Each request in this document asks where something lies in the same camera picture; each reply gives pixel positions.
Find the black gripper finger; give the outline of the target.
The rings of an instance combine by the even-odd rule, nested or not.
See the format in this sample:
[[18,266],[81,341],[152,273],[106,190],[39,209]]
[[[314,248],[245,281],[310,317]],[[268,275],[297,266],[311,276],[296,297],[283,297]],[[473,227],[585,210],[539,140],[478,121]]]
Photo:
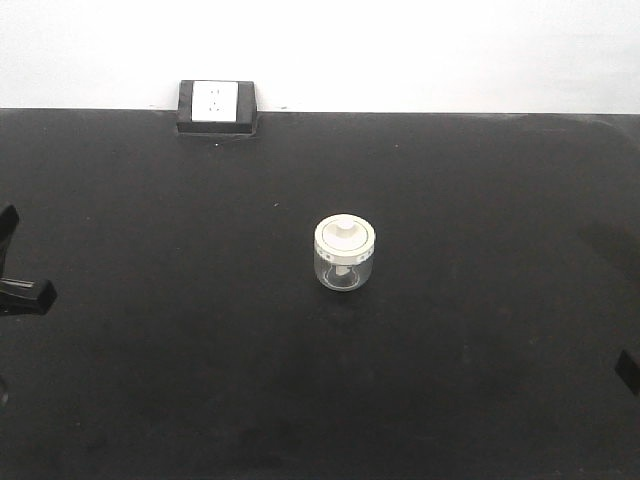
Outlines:
[[57,299],[49,280],[1,279],[1,315],[45,315]]
[[4,273],[6,255],[11,244],[13,234],[19,225],[19,214],[12,204],[1,208],[0,214],[0,274]]
[[614,370],[631,393],[638,396],[640,392],[639,363],[627,350],[620,352]]

